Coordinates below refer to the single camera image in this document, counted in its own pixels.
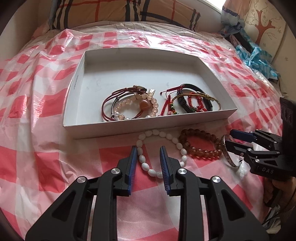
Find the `person's hand holding gripper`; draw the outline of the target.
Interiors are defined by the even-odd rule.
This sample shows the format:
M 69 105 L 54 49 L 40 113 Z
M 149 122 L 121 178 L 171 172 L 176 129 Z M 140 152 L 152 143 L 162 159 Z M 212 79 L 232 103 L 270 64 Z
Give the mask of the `person's hand holding gripper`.
M 286 212 L 295 206 L 295 177 L 290 177 L 286 181 L 271 180 L 264 178 L 264 195 L 263 200 L 265 203 L 269 202 L 273 197 L 273 190 L 279 189 L 281 196 L 278 199 L 278 205 L 282 212 Z

